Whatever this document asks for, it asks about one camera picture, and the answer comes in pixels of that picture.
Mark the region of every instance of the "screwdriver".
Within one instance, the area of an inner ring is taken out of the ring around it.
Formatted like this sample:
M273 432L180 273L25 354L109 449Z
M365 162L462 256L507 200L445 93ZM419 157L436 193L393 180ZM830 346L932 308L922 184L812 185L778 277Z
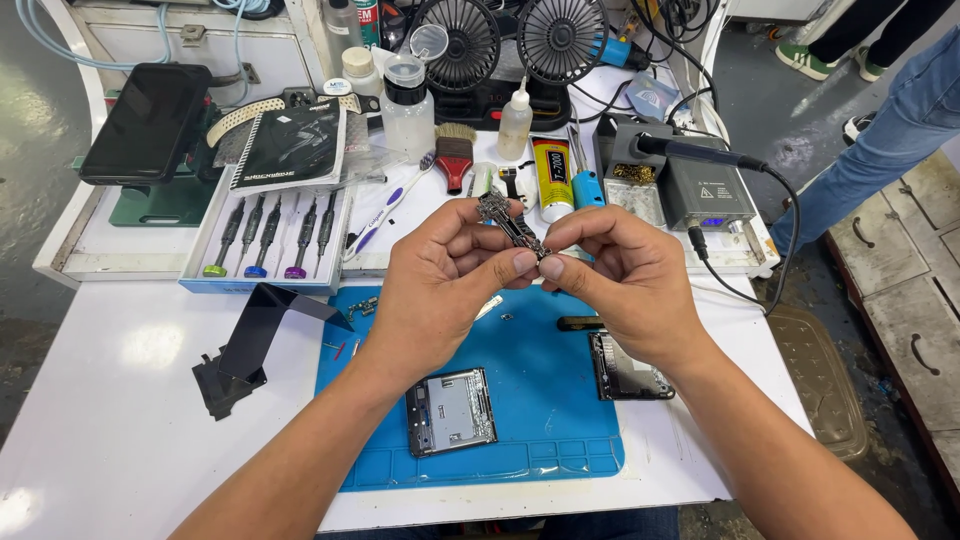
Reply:
M303 224L300 225L300 239L297 240L297 261L294 265L283 272L283 277L288 280L306 279L306 270L303 270L303 256L306 255L306 248L310 245L310 238L313 237L313 226L317 223L317 198L313 198L313 204L310 210L303 216Z
M570 182L573 184L573 207L581 209L590 205L605 206L607 203L604 202L597 173L588 170L587 155L580 143L580 135L572 127L567 127L566 132L570 135L570 155L577 165L577 175Z
M330 200L326 202L324 217L320 220L320 234L317 236L317 267L313 269L313 277L317 278L320 270L320 258L324 256L326 244L330 242L330 232L333 230L333 205L337 202L336 190L330 192Z
M263 226L263 234L260 235L260 253L256 256L256 264L248 266L243 271L244 278L266 278L267 270L263 267L263 260L267 258L267 250L270 244L274 243L274 234L276 226L280 223L280 198L276 198L276 204L273 211L267 216L267 224Z
M217 255L216 262L204 267L205 278L222 278L227 274L227 269L224 268L224 259L227 258L230 244L233 243L233 240L237 237L237 232L240 231L240 222L243 221L243 205L244 200L240 199L240 204L230 213L230 219L227 220L227 226L224 227L224 235L220 237L220 254Z
M247 256L247 250L250 249L250 245L253 244L253 240L256 238L256 230L260 228L260 218L263 217L263 201L266 200L265 195L260 195L256 199L256 207L253 208L253 211L250 213L250 217L247 218L247 228L243 231L243 250L240 252L240 260L243 260ZM233 271L233 275L237 275L237 270Z

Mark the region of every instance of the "bristles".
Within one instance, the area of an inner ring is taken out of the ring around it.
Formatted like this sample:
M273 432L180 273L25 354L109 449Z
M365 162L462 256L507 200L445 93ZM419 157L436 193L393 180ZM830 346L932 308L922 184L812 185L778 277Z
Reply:
M443 124L434 128L433 133L437 138L440 138L442 136L449 136L453 138L465 138L471 143L477 141L476 130L474 130L470 126L465 126L463 124L455 124L453 122L444 122Z
M433 166L433 162L437 160L437 153L433 150L427 152L420 158L420 170L425 171Z

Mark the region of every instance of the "green sneaker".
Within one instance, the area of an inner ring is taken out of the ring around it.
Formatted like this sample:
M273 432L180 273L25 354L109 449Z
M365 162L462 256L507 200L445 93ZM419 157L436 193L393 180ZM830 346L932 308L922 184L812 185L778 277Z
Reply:
M867 45L860 45L859 47L850 51L850 56L856 60L856 63L860 64L860 78L868 83L872 83L880 78L880 75L883 75L883 72L887 70L886 67L880 67L875 63L867 60L867 53L870 52L870 47Z
M791 43L783 43L777 46L777 58L789 65L791 69L800 71L814 81L823 81L839 62L823 63L810 54L810 49L806 45L793 45Z

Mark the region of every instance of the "screwdriver set box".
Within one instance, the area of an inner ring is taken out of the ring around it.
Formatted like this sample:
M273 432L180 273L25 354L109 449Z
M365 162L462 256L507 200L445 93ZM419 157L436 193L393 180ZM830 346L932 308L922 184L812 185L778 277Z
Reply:
M231 169L214 191L179 283L198 293L249 294L267 282L299 294L336 294L356 188L240 197L229 189Z

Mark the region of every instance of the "brush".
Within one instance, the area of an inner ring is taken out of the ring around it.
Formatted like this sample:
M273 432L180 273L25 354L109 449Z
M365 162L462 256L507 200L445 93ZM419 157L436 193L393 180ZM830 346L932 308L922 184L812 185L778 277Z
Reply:
M473 165L473 143L477 131L470 126L445 122L434 128L437 136L437 166L446 174L446 193L464 190L464 173Z
M357 240L353 242L353 245L347 249L347 252L344 254L344 262L356 257L357 253L363 249L367 242L373 237L373 234L376 233L376 230L380 228L380 224L383 223L383 220L387 219L387 214L390 213L390 210L394 209L396 205L400 204L400 201L407 196L407 193L413 189L414 185L417 184L417 180L421 176L430 172L430 169L433 168L434 162L437 160L437 155L431 150L423 156L423 159L420 160L420 171L414 175L410 182L398 187L390 194L390 198L387 199L387 204L383 209L376 213L376 216L370 220L370 223L364 226L360 230L360 234L357 235Z

